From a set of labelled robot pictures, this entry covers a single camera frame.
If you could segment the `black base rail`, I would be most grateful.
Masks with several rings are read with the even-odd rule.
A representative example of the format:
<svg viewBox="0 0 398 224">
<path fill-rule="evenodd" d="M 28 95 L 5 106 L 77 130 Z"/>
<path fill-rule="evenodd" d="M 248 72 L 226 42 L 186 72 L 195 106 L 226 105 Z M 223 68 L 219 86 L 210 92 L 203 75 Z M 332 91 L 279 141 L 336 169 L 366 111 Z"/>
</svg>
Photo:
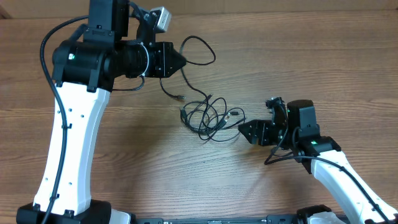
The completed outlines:
<svg viewBox="0 0 398 224">
<path fill-rule="evenodd" d="M 163 218 L 133 218 L 132 224 L 305 224 L 303 218 L 297 215 L 268 215 L 257 218 L 188 218 L 188 219 L 163 219 Z"/>
</svg>

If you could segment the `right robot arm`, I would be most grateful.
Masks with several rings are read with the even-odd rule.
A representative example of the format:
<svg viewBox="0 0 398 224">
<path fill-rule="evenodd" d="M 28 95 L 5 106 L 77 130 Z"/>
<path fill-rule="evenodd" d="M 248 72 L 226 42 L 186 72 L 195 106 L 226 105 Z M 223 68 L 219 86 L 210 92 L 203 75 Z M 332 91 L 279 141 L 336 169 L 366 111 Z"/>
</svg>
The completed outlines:
<svg viewBox="0 0 398 224">
<path fill-rule="evenodd" d="M 329 191 L 350 223 L 397 223 L 397 209 L 383 201 L 350 165 L 341 146 L 323 136 L 311 100 L 266 101 L 272 118 L 238 126 L 251 143 L 273 146 L 265 165 L 295 160 Z"/>
</svg>

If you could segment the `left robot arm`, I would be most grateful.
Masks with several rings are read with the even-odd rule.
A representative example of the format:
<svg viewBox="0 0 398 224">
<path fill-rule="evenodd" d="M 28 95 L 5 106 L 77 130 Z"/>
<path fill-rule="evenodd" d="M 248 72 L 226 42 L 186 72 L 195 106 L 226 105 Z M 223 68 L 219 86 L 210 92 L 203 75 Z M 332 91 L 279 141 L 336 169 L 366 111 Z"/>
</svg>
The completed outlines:
<svg viewBox="0 0 398 224">
<path fill-rule="evenodd" d="M 40 187 L 18 223 L 135 223 L 135 215 L 91 197 L 96 137 L 117 77 L 168 78 L 186 59 L 158 42 L 172 18 L 132 1 L 91 1 L 75 32 L 53 52 L 45 77 L 55 97 L 53 128 Z"/>
</svg>

